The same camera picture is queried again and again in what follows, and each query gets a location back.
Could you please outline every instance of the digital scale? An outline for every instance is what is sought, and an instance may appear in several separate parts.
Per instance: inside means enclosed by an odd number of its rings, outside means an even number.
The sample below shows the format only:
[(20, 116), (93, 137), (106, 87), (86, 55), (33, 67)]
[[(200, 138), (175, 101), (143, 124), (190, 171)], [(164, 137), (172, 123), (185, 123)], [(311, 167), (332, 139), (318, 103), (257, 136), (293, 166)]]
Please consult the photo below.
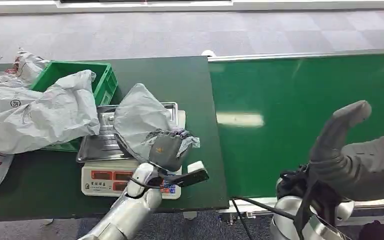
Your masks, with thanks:
[[(170, 112), (172, 120), (180, 128), (186, 126), (186, 112), (177, 109), (174, 102), (162, 102)], [(83, 138), (77, 155), (77, 162), (84, 163), (81, 168), (81, 191), (87, 196), (119, 197), (126, 188), (130, 177), (139, 162), (126, 156), (115, 141), (113, 130), (114, 110), (117, 105), (98, 106), (101, 128), (98, 136)], [(181, 175), (182, 168), (172, 175)], [(164, 181), (161, 184), (163, 199), (178, 199), (181, 187)]]

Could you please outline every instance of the stainless steel tray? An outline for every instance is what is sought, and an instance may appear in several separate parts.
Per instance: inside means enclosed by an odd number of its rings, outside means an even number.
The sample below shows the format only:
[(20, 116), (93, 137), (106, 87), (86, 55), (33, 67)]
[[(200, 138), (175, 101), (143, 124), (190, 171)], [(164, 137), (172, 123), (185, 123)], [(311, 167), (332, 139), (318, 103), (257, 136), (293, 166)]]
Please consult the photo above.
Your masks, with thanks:
[[(171, 112), (171, 120), (178, 124), (178, 104), (175, 102), (161, 104)], [(76, 157), (78, 163), (133, 159), (126, 150), (120, 150), (114, 137), (114, 112), (117, 107), (118, 105), (96, 107), (100, 123), (99, 135), (83, 137)]]

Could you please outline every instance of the white scale body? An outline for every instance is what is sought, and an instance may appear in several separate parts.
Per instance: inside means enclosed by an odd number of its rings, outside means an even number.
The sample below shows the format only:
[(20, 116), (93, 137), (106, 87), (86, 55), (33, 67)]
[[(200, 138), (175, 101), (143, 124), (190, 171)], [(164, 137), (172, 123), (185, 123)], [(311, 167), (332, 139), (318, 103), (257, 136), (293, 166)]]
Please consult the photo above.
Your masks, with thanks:
[[(186, 126), (185, 111), (178, 111), (178, 126)], [(135, 159), (86, 162), (81, 168), (81, 191), (87, 196), (119, 197), (138, 165)], [(182, 168), (169, 174), (181, 175)], [(164, 181), (160, 191), (163, 199), (174, 200), (180, 198), (182, 188)]]

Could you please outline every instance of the robotic hand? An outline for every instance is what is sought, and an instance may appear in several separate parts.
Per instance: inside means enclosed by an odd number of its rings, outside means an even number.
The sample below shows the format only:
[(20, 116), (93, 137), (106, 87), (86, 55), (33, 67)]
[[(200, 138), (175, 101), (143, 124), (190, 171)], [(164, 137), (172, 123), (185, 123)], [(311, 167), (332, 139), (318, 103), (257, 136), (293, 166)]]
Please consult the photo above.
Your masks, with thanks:
[(275, 207), (295, 216), (273, 216), (274, 239), (345, 239), (335, 228), (342, 207), (351, 201), (384, 199), (384, 136), (345, 145), (348, 130), (371, 111), (364, 100), (335, 111), (317, 137), (309, 163), (281, 173)]
[(309, 166), (316, 177), (354, 201), (384, 199), (384, 136), (345, 145), (348, 129), (371, 111), (367, 101), (335, 111), (310, 152)]
[(201, 161), (191, 164), (195, 169), (192, 172), (175, 176), (167, 175), (167, 171), (175, 172), (182, 166), (189, 149), (179, 157), (177, 153), (182, 140), (188, 136), (188, 133), (185, 130), (167, 131), (158, 136), (149, 152), (149, 162), (141, 163), (137, 167), (109, 212), (79, 240), (132, 240), (160, 205), (162, 201), (160, 185), (163, 180), (180, 187), (187, 187), (209, 179)]

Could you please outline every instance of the dark green table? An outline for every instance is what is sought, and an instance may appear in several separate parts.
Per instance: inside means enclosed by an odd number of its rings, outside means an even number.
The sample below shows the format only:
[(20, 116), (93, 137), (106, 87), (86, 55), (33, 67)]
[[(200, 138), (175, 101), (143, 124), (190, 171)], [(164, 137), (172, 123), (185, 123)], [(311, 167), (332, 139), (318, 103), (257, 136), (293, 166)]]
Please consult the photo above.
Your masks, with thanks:
[[(210, 179), (182, 189), (177, 200), (163, 200), (159, 212), (227, 208), (228, 198), (206, 57), (102, 60), (111, 63), (125, 96), (143, 83), (161, 102), (177, 102), (186, 126), (200, 137), (185, 166), (203, 161)], [(0, 71), (10, 67), (0, 64)], [(17, 154), (0, 186), (0, 221), (102, 216), (114, 197), (85, 196), (75, 153), (37, 150)]]
[(371, 117), (348, 142), (384, 135), (384, 53), (209, 60), (228, 196), (275, 197), (283, 170), (308, 162), (331, 114), (367, 100)]

